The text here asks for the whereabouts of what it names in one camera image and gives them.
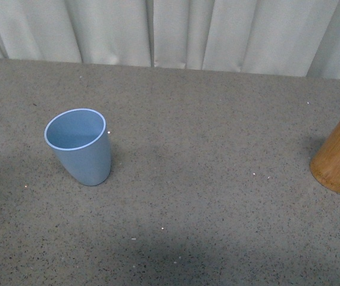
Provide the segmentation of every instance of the curtain fold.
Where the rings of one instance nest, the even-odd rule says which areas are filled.
[[[0,58],[340,79],[340,0],[0,0]]]

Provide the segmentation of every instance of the table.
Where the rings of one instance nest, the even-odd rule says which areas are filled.
[[[109,178],[44,141],[108,123]],[[340,285],[340,194],[308,164],[340,80],[0,60],[0,285]]]

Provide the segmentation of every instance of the light blue plastic cup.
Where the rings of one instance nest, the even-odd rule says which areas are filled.
[[[111,153],[106,120],[87,108],[66,111],[45,128],[46,143],[81,184],[95,186],[110,173]]]

